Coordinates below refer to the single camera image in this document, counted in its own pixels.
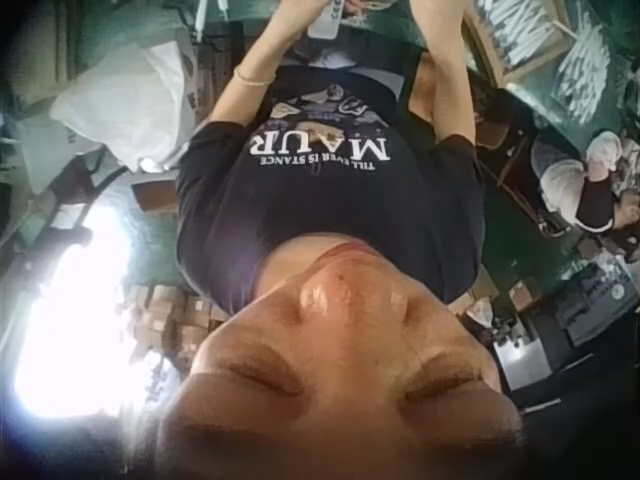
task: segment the t-shirt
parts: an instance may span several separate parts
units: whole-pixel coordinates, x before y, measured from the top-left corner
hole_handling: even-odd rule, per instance
[[[540,179],[544,200],[550,211],[557,211],[569,225],[593,233],[613,227],[616,197],[611,179],[591,182],[584,163],[562,160],[551,165]]]
[[[471,287],[484,201],[468,140],[417,157],[393,94],[354,74],[289,68],[268,97],[256,125],[209,123],[181,160],[178,263],[200,294],[238,312],[268,255],[312,233],[367,242],[444,302]]]

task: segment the woman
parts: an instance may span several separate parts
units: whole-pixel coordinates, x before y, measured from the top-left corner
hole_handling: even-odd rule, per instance
[[[395,97],[287,67],[326,0],[282,0],[178,181],[178,258],[234,317],[161,426],[176,478],[497,478],[521,422],[446,304],[474,282],[483,191],[465,2],[412,0],[436,62],[439,143],[417,158]],[[266,114],[261,107],[267,105]]]
[[[618,136],[613,132],[598,135],[587,149],[585,162],[563,152],[556,137],[555,131],[541,132],[531,150],[531,166],[547,209],[589,233],[620,236],[614,231],[637,224],[638,192],[627,190],[618,198],[612,191],[610,172],[615,172],[622,156]]]

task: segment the gold bracelet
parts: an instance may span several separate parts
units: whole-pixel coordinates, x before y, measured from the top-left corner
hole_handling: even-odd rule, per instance
[[[271,79],[267,80],[266,82],[254,82],[252,80],[249,80],[248,78],[245,78],[239,70],[240,67],[236,67],[233,70],[233,76],[238,79],[240,81],[240,83],[242,83],[243,85],[246,85],[247,87],[252,87],[252,88],[261,88],[261,87],[268,87],[269,85],[271,85],[273,82],[276,81],[276,76],[274,75]]]

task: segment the skin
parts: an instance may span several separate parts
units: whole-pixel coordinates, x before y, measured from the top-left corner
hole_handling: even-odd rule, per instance
[[[640,193],[622,192],[620,201],[614,207],[613,228],[625,228],[640,222]]]
[[[424,285],[352,245],[212,334],[165,421],[250,432],[306,465],[519,431],[488,352]]]
[[[325,4],[283,0],[240,65],[242,75],[270,78]],[[438,135],[473,140],[459,34],[464,5],[412,1],[439,62]],[[210,118],[248,125],[265,92],[234,79]],[[266,440],[287,452],[290,478],[309,478],[292,473],[301,465],[353,473],[356,464],[375,466],[376,475],[349,478],[384,477],[390,465],[395,473],[388,470],[386,478],[400,478],[397,466],[412,464],[402,452],[431,458],[429,452],[521,428],[488,352],[424,285],[357,239],[331,233],[292,239],[266,260],[255,297],[201,346],[164,419],[164,431],[171,431],[165,438],[179,443],[185,429],[198,428]],[[196,468],[214,455],[217,449],[206,445],[183,464]]]

